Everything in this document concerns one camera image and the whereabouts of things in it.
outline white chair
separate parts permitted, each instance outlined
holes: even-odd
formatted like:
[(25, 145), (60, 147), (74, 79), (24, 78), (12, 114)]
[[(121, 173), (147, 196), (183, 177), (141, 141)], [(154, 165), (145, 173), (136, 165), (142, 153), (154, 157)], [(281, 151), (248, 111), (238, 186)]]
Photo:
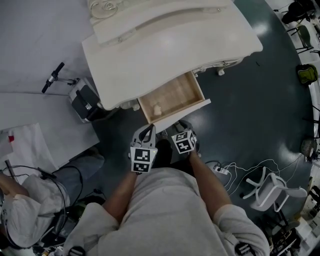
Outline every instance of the white chair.
[[(274, 210), (279, 212), (290, 196), (294, 198), (307, 197), (306, 190), (301, 187), (288, 188), (286, 182), (281, 177), (276, 176), (273, 172), (269, 173), (266, 178), (265, 175), (266, 168), (263, 167), (259, 183), (256, 183), (249, 178), (246, 179), (246, 182), (255, 186), (253, 191), (242, 197), (243, 199), (247, 199), (255, 194), (255, 201), (250, 205), (251, 208), (264, 212), (273, 204)], [(276, 200), (282, 191), (285, 191), (286, 196), (277, 209)]]

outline dark floor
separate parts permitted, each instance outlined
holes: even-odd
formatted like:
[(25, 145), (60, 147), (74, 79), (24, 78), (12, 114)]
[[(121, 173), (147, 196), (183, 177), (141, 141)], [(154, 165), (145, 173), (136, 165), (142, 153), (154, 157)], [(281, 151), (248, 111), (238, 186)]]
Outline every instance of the dark floor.
[[(311, 96), (296, 77), (298, 54), (285, 28), (264, 0), (236, 0), (248, 22), (257, 31), (263, 51), (246, 57), (244, 61), (217, 76), (214, 69), (200, 74), (198, 82), (211, 104), (188, 115), (188, 120), (200, 140), (202, 159), (236, 162), (248, 169), (266, 159), (274, 159), (279, 168), (286, 167), (299, 156), (301, 141), (313, 134), (313, 124), (302, 118), (312, 118)], [(102, 154), (103, 168), (91, 179), (89, 187), (100, 188), (108, 197), (130, 166), (128, 149), (133, 133), (145, 125), (142, 111), (118, 111), (110, 120), (94, 124)], [(307, 187), (311, 164), (300, 157), (289, 187)], [(266, 166), (276, 171), (269, 161)], [(281, 173), (287, 180), (295, 163)], [(232, 179), (234, 168), (230, 169)], [(260, 171), (253, 172), (259, 176)], [(237, 171), (237, 179), (230, 192), (246, 173)], [(251, 187), (242, 182), (232, 195), (234, 204), (243, 207), (254, 221), (262, 213), (249, 207), (248, 200), (239, 197)], [(289, 199), (283, 211), (287, 217), (299, 211), (302, 201)]]

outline power strip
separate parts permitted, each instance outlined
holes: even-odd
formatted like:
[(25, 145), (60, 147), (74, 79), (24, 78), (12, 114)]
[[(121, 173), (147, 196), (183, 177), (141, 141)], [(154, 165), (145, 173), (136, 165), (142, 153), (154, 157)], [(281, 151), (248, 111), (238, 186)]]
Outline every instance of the power strip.
[(216, 166), (214, 168), (214, 171), (220, 174), (224, 174), (227, 175), (229, 173), (229, 171), (227, 169), (221, 168), (220, 166)]

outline black and white marker cube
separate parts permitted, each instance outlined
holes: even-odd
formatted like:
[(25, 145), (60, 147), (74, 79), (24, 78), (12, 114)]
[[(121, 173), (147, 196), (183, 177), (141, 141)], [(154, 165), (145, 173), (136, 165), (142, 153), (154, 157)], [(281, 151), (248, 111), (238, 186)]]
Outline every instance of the black and white marker cube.
[(195, 149), (197, 139), (192, 130), (184, 131), (171, 137), (179, 154)]
[(130, 147), (131, 171), (148, 173), (156, 158), (156, 148)]

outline wooden drawer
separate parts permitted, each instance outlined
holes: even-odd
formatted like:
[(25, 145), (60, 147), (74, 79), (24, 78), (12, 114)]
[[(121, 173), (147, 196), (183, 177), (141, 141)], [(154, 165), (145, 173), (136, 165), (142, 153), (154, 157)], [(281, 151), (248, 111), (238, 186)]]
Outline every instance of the wooden drawer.
[(211, 102), (205, 100), (192, 71), (165, 83), (138, 98), (138, 101), (148, 123), (159, 126), (157, 132)]

